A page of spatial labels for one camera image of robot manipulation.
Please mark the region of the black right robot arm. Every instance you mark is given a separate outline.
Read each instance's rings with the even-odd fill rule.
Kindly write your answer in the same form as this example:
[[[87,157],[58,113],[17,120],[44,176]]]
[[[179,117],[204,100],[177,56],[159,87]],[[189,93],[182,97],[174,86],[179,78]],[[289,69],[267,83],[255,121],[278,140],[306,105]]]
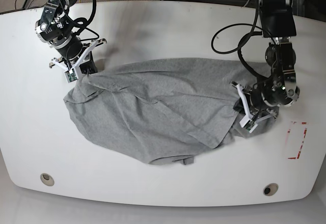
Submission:
[[[70,7],[76,2],[48,0],[35,25],[39,39],[61,55],[58,59],[53,58],[49,66],[62,68],[69,82],[77,80],[82,74],[98,72],[92,50],[106,43],[106,39],[100,39],[99,34],[89,28],[96,14],[97,1],[92,0],[92,12],[88,19],[72,19],[68,15]]]

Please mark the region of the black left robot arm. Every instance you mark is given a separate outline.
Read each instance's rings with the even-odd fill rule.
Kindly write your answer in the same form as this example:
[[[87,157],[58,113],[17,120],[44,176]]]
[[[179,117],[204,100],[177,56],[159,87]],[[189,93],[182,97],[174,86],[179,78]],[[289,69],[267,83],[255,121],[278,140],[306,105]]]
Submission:
[[[247,130],[254,130],[263,120],[277,118],[277,108],[291,106],[300,95],[294,69],[296,55],[290,41],[296,36],[292,0],[258,0],[257,9],[261,23],[259,31],[244,35],[238,46],[242,47],[252,36],[269,38],[265,60],[271,71],[269,76],[259,74],[238,50],[240,62],[257,79],[251,87],[233,82],[240,96],[234,109],[244,114],[240,126]]]

